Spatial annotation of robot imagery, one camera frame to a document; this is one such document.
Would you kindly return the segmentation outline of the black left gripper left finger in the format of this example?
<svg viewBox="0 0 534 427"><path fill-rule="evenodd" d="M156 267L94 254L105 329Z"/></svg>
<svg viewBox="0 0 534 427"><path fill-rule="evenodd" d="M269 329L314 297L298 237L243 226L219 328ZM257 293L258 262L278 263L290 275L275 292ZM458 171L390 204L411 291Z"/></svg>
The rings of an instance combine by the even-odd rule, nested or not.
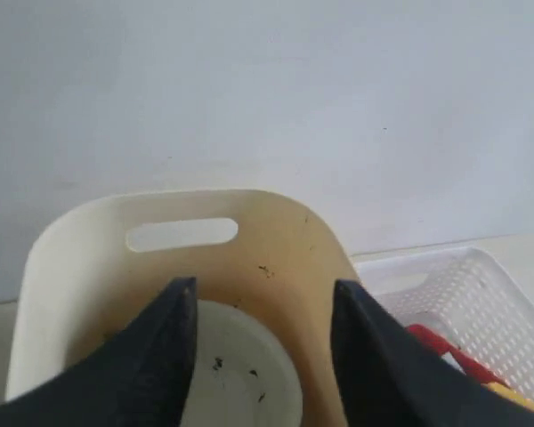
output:
<svg viewBox="0 0 534 427"><path fill-rule="evenodd" d="M196 348L196 280L176 278L91 355L0 405L0 426L178 426Z"/></svg>

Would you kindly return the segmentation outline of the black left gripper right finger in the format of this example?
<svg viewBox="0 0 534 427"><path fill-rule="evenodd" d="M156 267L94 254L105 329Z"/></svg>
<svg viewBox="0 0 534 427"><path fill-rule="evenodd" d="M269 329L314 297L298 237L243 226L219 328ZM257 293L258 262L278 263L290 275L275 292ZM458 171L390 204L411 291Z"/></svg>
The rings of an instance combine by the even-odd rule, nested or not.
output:
<svg viewBox="0 0 534 427"><path fill-rule="evenodd" d="M355 281L335 283L331 352L350 426L534 426L534 411L451 367Z"/></svg>

